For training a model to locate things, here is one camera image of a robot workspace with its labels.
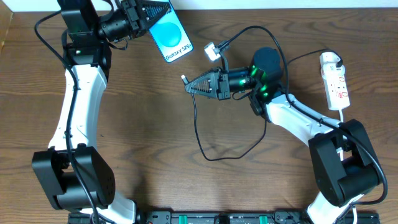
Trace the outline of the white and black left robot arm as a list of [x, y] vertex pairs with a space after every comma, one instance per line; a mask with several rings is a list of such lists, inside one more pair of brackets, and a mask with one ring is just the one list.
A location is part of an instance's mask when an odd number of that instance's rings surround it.
[[60, 1], [66, 23], [66, 87], [58, 126], [48, 148], [35, 152], [32, 168], [56, 210], [76, 213], [78, 223], [139, 223], [134, 201], [116, 190], [114, 173], [97, 150], [99, 108], [116, 43], [143, 36], [172, 11], [168, 1], [113, 1], [99, 16], [91, 1]]

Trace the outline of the white USB wall charger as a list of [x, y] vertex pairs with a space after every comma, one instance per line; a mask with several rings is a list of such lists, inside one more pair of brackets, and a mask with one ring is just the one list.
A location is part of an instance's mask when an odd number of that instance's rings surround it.
[[324, 63], [321, 66], [321, 76], [327, 80], [329, 78], [343, 77], [345, 75], [345, 66], [337, 67], [336, 63]]

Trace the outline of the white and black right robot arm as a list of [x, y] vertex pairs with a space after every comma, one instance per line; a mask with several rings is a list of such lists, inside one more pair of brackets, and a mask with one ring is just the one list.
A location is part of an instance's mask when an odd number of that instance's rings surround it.
[[302, 223], [377, 223], [375, 215], [358, 213], [360, 200], [386, 177], [364, 126], [355, 119], [342, 122], [299, 102], [282, 87], [279, 53], [257, 50], [248, 67], [212, 68], [192, 81], [182, 77], [185, 91], [227, 100], [247, 92], [253, 112], [280, 126], [310, 150], [319, 193], [306, 208]]

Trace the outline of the blue Galaxy smartphone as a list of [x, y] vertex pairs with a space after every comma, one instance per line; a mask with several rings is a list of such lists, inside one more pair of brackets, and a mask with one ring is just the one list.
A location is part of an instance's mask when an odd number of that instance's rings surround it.
[[162, 16], [149, 29], [149, 32], [164, 60], [172, 63], [189, 54], [194, 47], [171, 2], [169, 0], [160, 0], [160, 2], [169, 3], [170, 11]]

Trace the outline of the white power strip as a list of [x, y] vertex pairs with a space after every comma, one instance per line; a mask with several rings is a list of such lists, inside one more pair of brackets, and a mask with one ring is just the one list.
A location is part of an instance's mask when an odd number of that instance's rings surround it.
[[[336, 63], [337, 67], [343, 65], [342, 59], [334, 52], [323, 52], [320, 55], [320, 67], [324, 63]], [[323, 79], [323, 81], [328, 108], [332, 111], [347, 108], [350, 102], [345, 75], [343, 77], [329, 78], [327, 80]]]

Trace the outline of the black mounting rail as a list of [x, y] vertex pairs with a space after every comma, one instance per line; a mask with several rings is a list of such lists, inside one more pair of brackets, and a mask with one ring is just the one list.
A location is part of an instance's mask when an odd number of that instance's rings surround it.
[[[90, 216], [82, 213], [70, 213], [68, 224], [90, 223]], [[353, 223], [354, 215], [349, 212], [337, 223]], [[146, 224], [296, 224], [311, 223], [304, 212], [298, 211], [276, 211], [273, 213], [175, 213], [170, 211], [146, 212], [138, 215], [135, 223]], [[380, 224], [378, 213], [357, 213], [359, 224]]]

